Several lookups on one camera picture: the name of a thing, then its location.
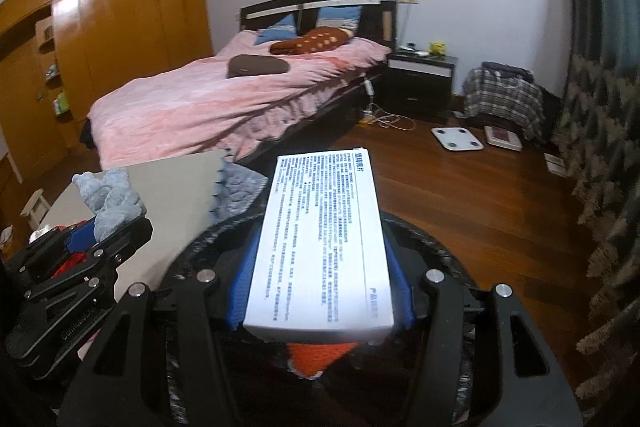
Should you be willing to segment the black white nightstand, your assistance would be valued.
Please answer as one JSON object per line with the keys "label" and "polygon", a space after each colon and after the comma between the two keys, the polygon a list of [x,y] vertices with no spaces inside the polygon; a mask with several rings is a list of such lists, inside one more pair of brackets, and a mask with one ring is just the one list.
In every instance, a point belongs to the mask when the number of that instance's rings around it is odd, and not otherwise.
{"label": "black white nightstand", "polygon": [[388,56],[378,96],[386,109],[427,120],[442,113],[451,100],[458,59],[395,51]]}

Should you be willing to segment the blue pillow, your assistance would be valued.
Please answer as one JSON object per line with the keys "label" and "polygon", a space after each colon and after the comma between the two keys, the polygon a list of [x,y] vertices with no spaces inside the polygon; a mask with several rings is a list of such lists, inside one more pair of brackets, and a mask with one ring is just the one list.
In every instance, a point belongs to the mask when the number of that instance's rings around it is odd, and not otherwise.
{"label": "blue pillow", "polygon": [[257,31],[255,46],[266,42],[283,41],[295,39],[297,37],[296,21],[293,14],[288,14],[267,28],[262,28]]}
{"label": "blue pillow", "polygon": [[356,34],[361,11],[361,5],[324,6],[318,12],[316,26],[346,29]]}

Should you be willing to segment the patterned curtain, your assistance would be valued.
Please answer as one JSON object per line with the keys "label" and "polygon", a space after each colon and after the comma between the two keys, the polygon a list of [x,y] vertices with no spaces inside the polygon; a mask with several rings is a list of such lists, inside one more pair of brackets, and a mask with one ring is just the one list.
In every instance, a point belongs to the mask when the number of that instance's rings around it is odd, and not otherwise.
{"label": "patterned curtain", "polygon": [[639,360],[639,0],[572,0],[572,57],[554,141],[580,225],[596,248],[591,331],[577,350],[597,369],[576,395],[594,415]]}

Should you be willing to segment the white printed medicine box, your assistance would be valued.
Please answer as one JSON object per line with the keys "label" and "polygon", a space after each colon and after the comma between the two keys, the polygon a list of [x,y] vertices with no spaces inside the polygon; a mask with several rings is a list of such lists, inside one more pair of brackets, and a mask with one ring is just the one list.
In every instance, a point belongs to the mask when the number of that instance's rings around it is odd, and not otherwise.
{"label": "white printed medicine box", "polygon": [[368,151],[279,157],[244,329],[270,343],[362,343],[394,323]]}

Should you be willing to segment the black bed headboard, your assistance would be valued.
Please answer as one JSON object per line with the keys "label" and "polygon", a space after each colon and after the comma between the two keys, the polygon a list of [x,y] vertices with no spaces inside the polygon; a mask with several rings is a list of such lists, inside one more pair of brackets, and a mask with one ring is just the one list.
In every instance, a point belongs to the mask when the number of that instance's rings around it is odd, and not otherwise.
{"label": "black bed headboard", "polygon": [[292,15],[299,35],[324,22],[337,10],[360,9],[355,35],[396,48],[397,0],[269,0],[244,6],[239,12],[241,30],[258,31]]}

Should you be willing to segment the wooden wardrobe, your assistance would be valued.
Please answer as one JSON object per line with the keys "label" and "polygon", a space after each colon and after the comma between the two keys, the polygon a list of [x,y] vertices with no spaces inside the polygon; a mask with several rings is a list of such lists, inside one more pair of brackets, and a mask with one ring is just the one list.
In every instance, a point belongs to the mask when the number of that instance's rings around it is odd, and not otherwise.
{"label": "wooden wardrobe", "polygon": [[79,150],[101,96],[213,53],[205,0],[3,0],[1,131],[17,172]]}

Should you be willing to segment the brown cushion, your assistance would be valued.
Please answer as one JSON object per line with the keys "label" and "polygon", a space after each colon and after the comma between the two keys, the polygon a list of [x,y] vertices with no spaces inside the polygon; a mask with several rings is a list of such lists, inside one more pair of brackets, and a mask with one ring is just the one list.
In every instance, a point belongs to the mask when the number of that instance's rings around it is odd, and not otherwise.
{"label": "brown cushion", "polygon": [[230,58],[227,77],[281,75],[290,70],[290,64],[271,55],[239,54]]}

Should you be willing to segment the left blue pillow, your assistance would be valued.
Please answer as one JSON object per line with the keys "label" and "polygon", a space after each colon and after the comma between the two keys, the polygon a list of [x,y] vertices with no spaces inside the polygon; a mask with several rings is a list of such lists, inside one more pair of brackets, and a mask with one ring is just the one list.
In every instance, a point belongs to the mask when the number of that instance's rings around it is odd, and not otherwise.
{"label": "left blue pillow", "polygon": [[295,39],[297,37],[296,21],[293,14],[288,14],[267,28],[262,28],[257,31],[255,46],[266,42],[283,41]]}

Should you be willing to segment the black trash bin with liner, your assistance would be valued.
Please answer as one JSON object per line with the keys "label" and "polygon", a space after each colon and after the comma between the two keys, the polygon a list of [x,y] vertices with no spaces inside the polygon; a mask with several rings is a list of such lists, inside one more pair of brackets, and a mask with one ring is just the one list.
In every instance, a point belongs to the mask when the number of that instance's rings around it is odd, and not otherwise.
{"label": "black trash bin with liner", "polygon": [[381,216],[397,327],[382,343],[359,343],[303,378],[299,345],[262,343],[241,329],[260,210],[212,225],[171,263],[160,286],[199,269],[217,272],[212,317],[226,321],[224,381],[238,426],[451,426],[470,406],[474,327],[464,300],[475,282],[433,236]]}

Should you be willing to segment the plaid cloth covered chair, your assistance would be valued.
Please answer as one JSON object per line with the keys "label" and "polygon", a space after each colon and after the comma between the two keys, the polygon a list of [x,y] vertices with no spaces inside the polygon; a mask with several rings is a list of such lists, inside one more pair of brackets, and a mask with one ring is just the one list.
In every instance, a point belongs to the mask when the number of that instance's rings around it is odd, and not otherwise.
{"label": "plaid cloth covered chair", "polygon": [[512,122],[524,138],[542,138],[544,96],[527,69],[484,63],[466,75],[462,84],[466,117],[488,115]]}

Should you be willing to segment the yellow toy on nightstand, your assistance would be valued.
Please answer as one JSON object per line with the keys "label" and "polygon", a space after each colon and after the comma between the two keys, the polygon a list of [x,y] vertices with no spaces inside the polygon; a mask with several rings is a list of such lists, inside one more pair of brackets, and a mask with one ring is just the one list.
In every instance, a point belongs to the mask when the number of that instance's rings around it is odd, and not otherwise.
{"label": "yellow toy on nightstand", "polygon": [[432,41],[428,47],[428,52],[434,56],[445,56],[447,54],[446,43],[442,41]]}

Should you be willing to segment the grey sock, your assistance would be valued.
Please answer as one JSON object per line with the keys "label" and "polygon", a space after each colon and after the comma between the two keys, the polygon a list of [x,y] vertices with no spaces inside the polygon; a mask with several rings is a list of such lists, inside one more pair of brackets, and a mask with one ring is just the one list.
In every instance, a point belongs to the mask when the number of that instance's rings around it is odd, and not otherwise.
{"label": "grey sock", "polygon": [[94,214],[94,237],[98,243],[146,213],[139,193],[131,186],[126,168],[86,171],[72,176],[85,205]]}

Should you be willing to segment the grey quilted table cover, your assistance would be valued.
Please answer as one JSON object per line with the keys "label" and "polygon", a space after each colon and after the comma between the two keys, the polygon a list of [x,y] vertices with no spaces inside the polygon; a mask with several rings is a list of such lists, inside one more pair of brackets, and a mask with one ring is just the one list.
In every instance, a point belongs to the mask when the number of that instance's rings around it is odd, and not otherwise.
{"label": "grey quilted table cover", "polygon": [[267,182],[263,174],[224,159],[214,186],[210,223],[219,225],[249,210],[265,190]]}

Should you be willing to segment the small white stool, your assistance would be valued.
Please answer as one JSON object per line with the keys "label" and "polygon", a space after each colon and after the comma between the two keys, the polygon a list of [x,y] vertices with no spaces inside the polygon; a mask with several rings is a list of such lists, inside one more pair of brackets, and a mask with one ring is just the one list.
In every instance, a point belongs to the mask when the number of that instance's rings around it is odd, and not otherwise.
{"label": "small white stool", "polygon": [[21,217],[26,219],[32,231],[40,228],[40,223],[51,209],[51,205],[43,195],[43,189],[38,188],[29,197],[21,211]]}

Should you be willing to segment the orange foam net sleeve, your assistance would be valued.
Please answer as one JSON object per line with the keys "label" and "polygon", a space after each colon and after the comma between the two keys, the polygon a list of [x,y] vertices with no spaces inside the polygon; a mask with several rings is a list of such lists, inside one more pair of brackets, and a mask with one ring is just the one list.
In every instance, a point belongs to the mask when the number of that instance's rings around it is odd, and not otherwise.
{"label": "orange foam net sleeve", "polygon": [[358,343],[288,343],[288,367],[295,375],[306,379],[317,379],[343,355],[358,347]]}

